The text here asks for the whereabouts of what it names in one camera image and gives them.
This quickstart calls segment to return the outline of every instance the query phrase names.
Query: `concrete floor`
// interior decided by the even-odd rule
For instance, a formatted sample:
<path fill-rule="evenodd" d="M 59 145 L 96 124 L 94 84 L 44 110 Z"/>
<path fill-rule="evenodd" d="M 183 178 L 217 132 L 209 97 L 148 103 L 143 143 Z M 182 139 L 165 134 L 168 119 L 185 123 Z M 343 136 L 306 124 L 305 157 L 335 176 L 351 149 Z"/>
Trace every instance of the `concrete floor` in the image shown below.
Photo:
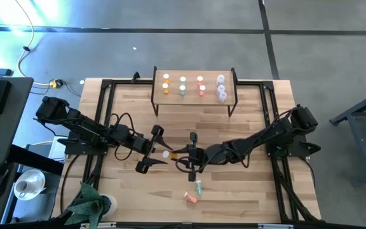
<path fill-rule="evenodd" d="M 65 27 L 262 29 L 257 0 L 21 1 L 35 25 Z M 366 1 L 265 0 L 271 29 L 366 31 Z M 28 25 L 14 1 L 0 0 L 0 25 Z M 0 67 L 16 69 L 28 32 L 0 32 Z M 296 103 L 310 108 L 319 126 L 308 140 L 321 152 L 311 157 L 322 218 L 366 226 L 366 185 L 347 123 L 328 120 L 366 97 L 366 36 L 273 35 L 280 79 L 290 80 Z M 239 78 L 272 79 L 263 34 L 36 33 L 34 51 L 23 61 L 37 81 L 62 78 L 81 93 L 92 77 L 150 77 L 160 69 L 229 69 Z M 66 89 L 50 90 L 78 106 Z M 42 96 L 31 95 L 14 143 L 49 141 L 52 134 L 32 118 Z M 30 135 L 29 129 L 38 135 Z M 53 127 L 57 134 L 66 134 Z"/>

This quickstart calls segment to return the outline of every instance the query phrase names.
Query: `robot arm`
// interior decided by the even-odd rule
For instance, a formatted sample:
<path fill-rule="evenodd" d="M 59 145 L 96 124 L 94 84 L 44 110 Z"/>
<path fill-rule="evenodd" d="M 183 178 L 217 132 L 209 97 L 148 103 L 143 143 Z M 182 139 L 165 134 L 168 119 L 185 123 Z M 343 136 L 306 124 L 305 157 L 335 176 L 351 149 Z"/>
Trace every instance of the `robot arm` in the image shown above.
<path fill-rule="evenodd" d="M 214 144 L 207 149 L 196 147 L 197 135 L 191 133 L 191 144 L 188 144 L 184 149 L 174 151 L 174 153 L 189 153 L 185 156 L 176 159 L 176 167 L 189 174 L 189 181 L 196 180 L 196 173 L 203 172 L 207 165 L 225 165 L 227 163 L 241 162 L 243 163 L 246 156 L 251 154 L 252 150 L 262 144 L 268 144 L 272 147 L 273 156 L 275 158 L 283 158 L 287 156 L 288 148 L 293 145 L 294 137 L 297 135 L 306 135 L 317 126 L 317 121 L 310 113 L 308 108 L 300 105 L 281 114 L 275 119 L 272 124 L 258 133 L 244 139 L 233 139 L 223 142 L 222 144 Z M 309 153 L 312 154 L 320 147 L 311 143 L 305 143 L 309 147 Z M 183 164 L 187 169 L 181 169 L 179 164 Z"/>
<path fill-rule="evenodd" d="M 36 116 L 37 121 L 42 125 L 46 123 L 63 125 L 71 131 L 68 139 L 58 140 L 66 145 L 66 153 L 70 153 L 74 149 L 73 151 L 76 151 L 78 154 L 87 152 L 86 154 L 88 155 L 100 152 L 103 155 L 109 146 L 122 145 L 143 154 L 142 161 L 138 162 L 135 168 L 139 173 L 145 174 L 149 167 L 154 164 L 166 163 L 149 158 L 154 151 L 155 143 L 172 150 L 164 142 L 162 137 L 163 128 L 159 125 L 155 125 L 152 128 L 152 139 L 149 140 L 144 138 L 143 134 L 136 133 L 135 130 L 127 125 L 122 125 L 118 122 L 115 125 L 105 127 L 81 114 L 77 109 L 70 108 L 69 103 L 63 99 L 45 96 L 36 112 Z"/>

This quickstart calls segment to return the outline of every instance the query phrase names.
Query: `white cable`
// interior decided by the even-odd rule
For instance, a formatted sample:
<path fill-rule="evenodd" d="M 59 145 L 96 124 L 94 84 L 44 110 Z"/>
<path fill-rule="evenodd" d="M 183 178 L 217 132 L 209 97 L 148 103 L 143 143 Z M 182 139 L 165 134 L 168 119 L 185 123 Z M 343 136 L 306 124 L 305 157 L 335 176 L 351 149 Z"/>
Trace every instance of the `white cable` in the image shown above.
<path fill-rule="evenodd" d="M 32 21 L 31 21 L 31 18 L 29 18 L 28 14 L 26 13 L 26 11 L 24 10 L 24 8 L 21 6 L 21 4 L 18 2 L 18 0 L 15 0 L 17 2 L 17 4 L 19 5 L 19 7 L 22 9 L 22 11 L 25 13 L 26 17 L 28 18 L 28 21 L 30 23 L 30 26 L 32 27 L 32 37 L 27 45 L 27 47 L 29 48 L 30 45 L 32 44 L 32 41 L 33 41 L 33 37 L 35 36 L 35 30 L 33 28 L 33 24 L 32 24 Z M 19 57 L 18 59 L 18 64 L 17 64 L 17 67 L 18 67 L 18 70 L 20 72 L 20 74 L 22 75 L 22 77 L 26 77 L 26 75 L 22 72 L 22 70 L 20 69 L 20 63 L 22 62 L 23 60 L 23 57 L 25 55 L 25 52 L 26 50 L 24 50 L 21 54 L 21 56 Z M 34 84 L 37 84 L 37 85 L 44 85 L 44 86 L 49 86 L 50 84 L 49 83 L 39 83 L 39 82 L 33 82 Z"/>
<path fill-rule="evenodd" d="M 37 146 L 40 144 L 51 144 L 53 143 L 53 141 L 45 141 L 45 142 L 38 142 L 38 143 L 34 143 L 34 144 L 30 144 L 31 146 Z"/>

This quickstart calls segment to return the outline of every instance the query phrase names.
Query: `green object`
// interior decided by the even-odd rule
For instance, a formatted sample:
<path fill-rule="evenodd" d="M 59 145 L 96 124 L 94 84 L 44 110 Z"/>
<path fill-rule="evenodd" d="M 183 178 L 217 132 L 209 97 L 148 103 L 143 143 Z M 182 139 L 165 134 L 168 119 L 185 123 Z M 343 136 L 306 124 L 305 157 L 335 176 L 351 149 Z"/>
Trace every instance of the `green object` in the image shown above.
<path fill-rule="evenodd" d="M 88 220 L 90 222 L 90 228 L 97 228 L 102 215 L 109 210 L 111 201 L 107 197 L 100 196 L 91 185 L 80 183 L 83 198 L 75 199 L 74 205 L 67 208 L 73 212 L 73 215 L 70 216 L 65 225 L 72 225 Z"/>
<path fill-rule="evenodd" d="M 196 191 L 197 195 L 201 196 L 203 194 L 203 185 L 201 184 L 201 181 L 196 181 Z"/>

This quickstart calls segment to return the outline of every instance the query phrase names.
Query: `wooden table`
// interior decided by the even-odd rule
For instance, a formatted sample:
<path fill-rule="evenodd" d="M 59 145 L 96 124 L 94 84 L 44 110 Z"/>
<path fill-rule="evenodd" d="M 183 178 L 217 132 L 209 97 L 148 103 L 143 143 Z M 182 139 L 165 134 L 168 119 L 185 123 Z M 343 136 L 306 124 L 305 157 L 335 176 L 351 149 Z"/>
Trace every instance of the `wooden table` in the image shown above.
<path fill-rule="evenodd" d="M 169 93 L 163 93 L 162 85 L 165 83 L 163 75 L 169 75 Z M 227 99 L 220 103 L 217 97 L 217 77 L 223 75 Z M 186 77 L 186 95 L 180 95 L 180 77 Z M 199 95 L 197 77 L 203 77 L 202 85 L 205 85 L 205 94 Z M 224 106 L 228 107 L 228 116 L 233 113 L 238 102 L 236 94 L 236 74 L 234 68 L 231 71 L 176 71 L 176 70 L 154 70 L 153 98 L 152 103 L 156 105 L 154 112 L 158 115 L 159 105 L 192 105 L 192 106 Z"/>
<path fill-rule="evenodd" d="M 101 81 L 86 79 L 79 110 L 90 118 L 95 116 Z M 274 89 L 280 113 L 295 106 L 289 81 L 274 81 Z M 101 123 L 104 122 L 107 97 L 108 92 Z M 256 87 L 238 86 L 238 105 L 230 118 L 225 107 L 200 106 L 165 106 L 156 117 L 150 100 L 149 85 L 118 85 L 112 112 L 129 112 L 135 129 L 146 137 L 151 136 L 154 124 L 161 125 L 165 129 L 165 141 L 173 149 L 183 148 L 189 142 L 191 131 L 198 134 L 198 147 L 206 148 L 218 142 L 249 136 L 265 127 L 260 92 Z M 122 123 L 129 125 L 128 118 Z M 158 146 L 152 157 L 164 160 L 161 157 L 163 150 Z M 128 152 L 128 149 L 120 148 L 119 157 Z M 271 162 L 264 146 L 253 150 L 247 169 L 240 163 L 207 166 L 204 173 L 199 174 L 203 182 L 203 196 L 197 204 L 183 199 L 185 192 L 195 194 L 195 187 L 194 183 L 187 181 L 187 174 L 179 172 L 174 163 L 154 165 L 147 174 L 139 174 L 135 172 L 135 166 L 140 157 L 140 154 L 133 153 L 129 159 L 120 162 L 112 151 L 105 156 L 98 192 L 108 193 L 118 201 L 118 209 L 107 221 L 280 222 Z M 71 159 L 67 159 L 63 174 Z M 299 158 L 288 160 L 296 194 L 311 213 L 320 218 L 309 167 Z M 70 169 L 64 190 L 65 206 L 79 190 L 85 161 L 86 156 L 80 156 Z M 283 198 L 290 217 L 288 197 L 284 194 Z M 59 215 L 59 203 L 58 194 L 52 216 Z"/>

